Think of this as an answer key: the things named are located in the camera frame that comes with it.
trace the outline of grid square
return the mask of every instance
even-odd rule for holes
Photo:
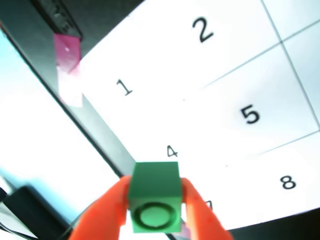
[[[320,120],[320,22],[284,42],[293,66]]]
[[[263,0],[282,40],[320,20],[318,0]]]

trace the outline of white surface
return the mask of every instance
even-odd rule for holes
[[[284,43],[318,119],[320,119],[319,39],[320,22]]]
[[[319,127],[262,3],[195,2],[147,0],[136,8],[82,60],[84,94],[136,161],[178,161],[180,175],[190,179],[205,200],[212,200],[227,229],[320,207],[320,196],[311,190],[314,185],[300,187],[318,184],[320,171],[317,165],[316,171],[308,167],[312,157],[306,145],[295,152],[304,164],[292,160],[287,171],[290,159],[272,150],[286,144],[294,148],[290,142],[304,140]],[[320,12],[313,3],[300,2],[300,14],[286,34],[313,23],[316,14],[304,18],[308,9]],[[280,7],[281,19],[292,18],[292,11]],[[207,19],[205,35],[214,32],[203,43],[202,23],[192,28],[201,16]],[[275,18],[280,31],[286,24],[281,19]],[[308,82],[302,81],[311,103],[316,104],[317,57],[311,56],[319,51],[318,38],[315,32],[307,33],[288,40],[292,41],[288,51],[298,74]],[[119,79],[132,93],[125,96]],[[249,105],[253,107],[247,112],[254,110],[260,116],[253,124],[247,121],[254,117],[244,118],[241,112]],[[317,142],[311,136],[305,139],[313,146]],[[168,145],[177,157],[167,156]],[[262,156],[267,160],[258,160]],[[297,178],[297,189],[282,187],[280,178],[290,174]],[[303,194],[314,200],[304,204],[299,197]],[[287,195],[299,195],[293,201],[296,206],[278,210],[288,201]],[[266,208],[263,198],[272,199],[273,208]]]

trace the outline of green block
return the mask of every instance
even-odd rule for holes
[[[127,198],[134,233],[181,231],[183,193],[177,162],[137,162]]]

